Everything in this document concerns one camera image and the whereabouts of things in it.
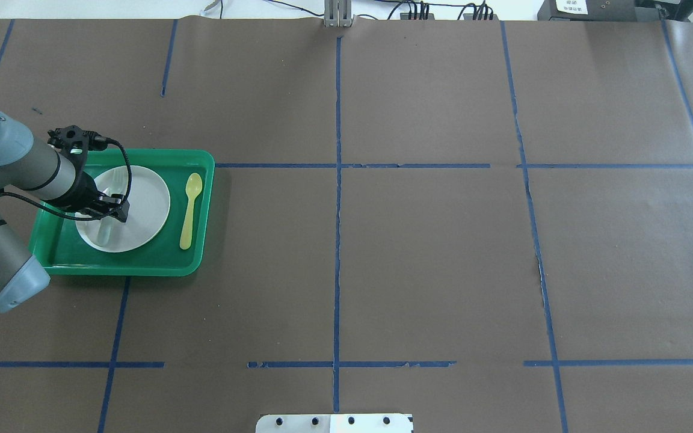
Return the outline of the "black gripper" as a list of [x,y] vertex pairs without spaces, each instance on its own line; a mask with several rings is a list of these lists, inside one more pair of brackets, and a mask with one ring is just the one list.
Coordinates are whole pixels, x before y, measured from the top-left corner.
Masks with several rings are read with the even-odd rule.
[[129,203],[124,194],[101,194],[93,178],[80,171],[75,178],[75,184],[70,190],[70,211],[95,220],[113,218],[121,224],[126,224],[129,216]]

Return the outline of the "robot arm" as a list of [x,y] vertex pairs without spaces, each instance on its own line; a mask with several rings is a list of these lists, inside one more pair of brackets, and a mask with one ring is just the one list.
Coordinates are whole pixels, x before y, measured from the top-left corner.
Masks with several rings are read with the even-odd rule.
[[[71,125],[37,140],[27,126],[0,111],[0,198],[8,197],[56,217],[79,222],[114,218],[126,222],[132,169],[120,194],[102,192],[85,172],[90,151],[119,141]],[[50,276],[0,214],[0,313],[44,290]]]

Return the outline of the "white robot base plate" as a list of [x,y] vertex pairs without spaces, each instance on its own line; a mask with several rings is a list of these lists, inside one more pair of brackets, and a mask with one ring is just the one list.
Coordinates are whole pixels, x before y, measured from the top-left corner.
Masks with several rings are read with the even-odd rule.
[[267,414],[256,432],[413,432],[413,416],[402,413]]

